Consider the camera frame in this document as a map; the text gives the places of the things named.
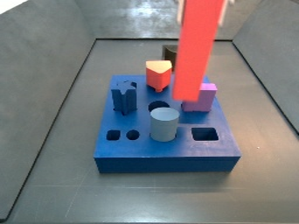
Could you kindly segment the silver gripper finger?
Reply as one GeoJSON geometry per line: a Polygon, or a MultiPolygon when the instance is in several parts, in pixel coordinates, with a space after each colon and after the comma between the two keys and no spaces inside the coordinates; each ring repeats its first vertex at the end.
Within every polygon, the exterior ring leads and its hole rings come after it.
{"type": "Polygon", "coordinates": [[[226,13],[227,13],[227,8],[230,5],[235,4],[235,0],[223,0],[223,4],[222,4],[222,8],[221,8],[221,14],[219,14],[219,27],[223,26],[225,23],[225,17],[226,17],[226,13]]]}
{"type": "Polygon", "coordinates": [[[178,25],[183,25],[183,12],[184,12],[186,0],[175,0],[175,2],[178,3],[176,22],[178,22],[178,25]]]}

